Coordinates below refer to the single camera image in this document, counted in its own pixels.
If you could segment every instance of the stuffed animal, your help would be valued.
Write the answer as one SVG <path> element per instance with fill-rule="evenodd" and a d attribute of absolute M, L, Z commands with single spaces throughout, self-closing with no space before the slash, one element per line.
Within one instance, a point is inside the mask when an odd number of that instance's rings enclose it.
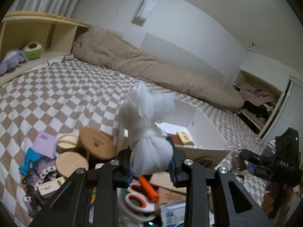
<path fill-rule="evenodd" d="M 23 51 L 19 49 L 9 50 L 0 64 L 0 75 L 3 75 L 7 71 L 15 68 L 19 62 L 23 61 L 28 61 L 28 58 L 25 56 Z"/>

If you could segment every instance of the barcode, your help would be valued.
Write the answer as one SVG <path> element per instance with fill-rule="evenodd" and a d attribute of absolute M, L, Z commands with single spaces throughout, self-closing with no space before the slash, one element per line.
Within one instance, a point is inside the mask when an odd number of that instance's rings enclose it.
<path fill-rule="evenodd" d="M 40 138 L 44 139 L 44 140 L 48 140 L 48 136 L 47 135 L 41 135 Z"/>

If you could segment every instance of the plastic bag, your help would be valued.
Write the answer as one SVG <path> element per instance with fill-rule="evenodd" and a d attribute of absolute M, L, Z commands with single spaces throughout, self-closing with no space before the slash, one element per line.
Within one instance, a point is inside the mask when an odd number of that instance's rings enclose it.
<path fill-rule="evenodd" d="M 245 161 L 240 157 L 240 153 L 243 149 L 245 149 L 245 147 L 241 144 L 238 144 L 238 145 L 234 145 L 231 151 L 230 171 L 236 176 L 249 174 Z"/>
<path fill-rule="evenodd" d="M 131 172 L 134 176 L 165 171 L 173 156 L 159 123 L 175 111 L 174 93 L 150 93 L 143 82 L 126 94 L 118 121 L 128 130 Z"/>

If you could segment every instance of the beige comforter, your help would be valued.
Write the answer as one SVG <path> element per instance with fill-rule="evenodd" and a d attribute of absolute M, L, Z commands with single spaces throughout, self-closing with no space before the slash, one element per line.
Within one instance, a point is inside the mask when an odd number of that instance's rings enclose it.
<path fill-rule="evenodd" d="M 223 110 L 243 106 L 238 92 L 214 79 L 197 76 L 123 40 L 109 31 L 88 31 L 77 40 L 72 53 L 80 60 L 144 79 L 206 101 Z"/>

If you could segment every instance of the wooden lid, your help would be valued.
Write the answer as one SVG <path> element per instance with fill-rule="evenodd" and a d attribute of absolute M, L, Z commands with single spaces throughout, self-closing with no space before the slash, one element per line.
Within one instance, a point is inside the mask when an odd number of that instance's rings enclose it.
<path fill-rule="evenodd" d="M 80 148 L 82 145 L 79 141 L 79 132 L 72 133 L 75 136 L 65 136 L 58 142 L 57 150 L 61 153 L 66 151 L 76 151 L 78 148 Z"/>
<path fill-rule="evenodd" d="M 89 154 L 98 159 L 110 160 L 116 156 L 116 147 L 108 135 L 95 128 L 85 127 L 81 129 L 79 139 Z"/>
<path fill-rule="evenodd" d="M 68 178 L 80 167 L 88 170 L 88 162 L 81 154 L 69 151 L 58 156 L 56 159 L 56 167 L 60 175 Z"/>

